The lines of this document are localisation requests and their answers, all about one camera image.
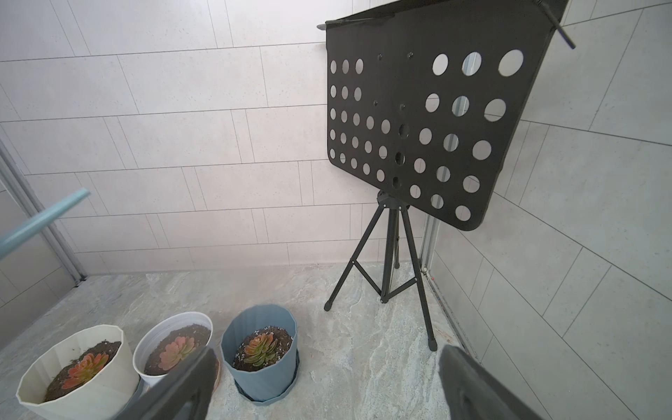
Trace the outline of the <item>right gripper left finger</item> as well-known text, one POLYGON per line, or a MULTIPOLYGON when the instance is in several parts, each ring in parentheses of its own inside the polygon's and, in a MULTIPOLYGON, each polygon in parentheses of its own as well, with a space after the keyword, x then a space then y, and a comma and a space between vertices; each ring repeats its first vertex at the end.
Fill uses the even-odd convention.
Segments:
POLYGON ((197 350, 115 419, 205 419, 215 390, 217 362, 212 348, 197 350))

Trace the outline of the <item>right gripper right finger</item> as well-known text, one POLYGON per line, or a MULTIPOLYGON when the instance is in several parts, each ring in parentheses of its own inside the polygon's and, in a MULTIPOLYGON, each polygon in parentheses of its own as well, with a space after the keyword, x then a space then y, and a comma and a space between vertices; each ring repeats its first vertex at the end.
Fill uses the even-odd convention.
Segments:
POLYGON ((542 419, 457 346, 442 349, 439 378, 451 419, 542 419))

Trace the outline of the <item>light blue watering can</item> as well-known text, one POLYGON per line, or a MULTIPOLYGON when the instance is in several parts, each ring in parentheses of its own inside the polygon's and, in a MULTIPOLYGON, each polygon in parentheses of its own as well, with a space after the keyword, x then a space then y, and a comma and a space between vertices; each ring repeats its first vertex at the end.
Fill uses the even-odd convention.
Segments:
POLYGON ((4 259, 16 248, 29 241, 39 234, 43 229, 48 228, 54 221, 61 218, 62 215, 77 206, 84 199, 89 197, 90 192, 85 188, 74 192, 70 196, 43 210, 16 229, 1 238, 1 258, 4 259))

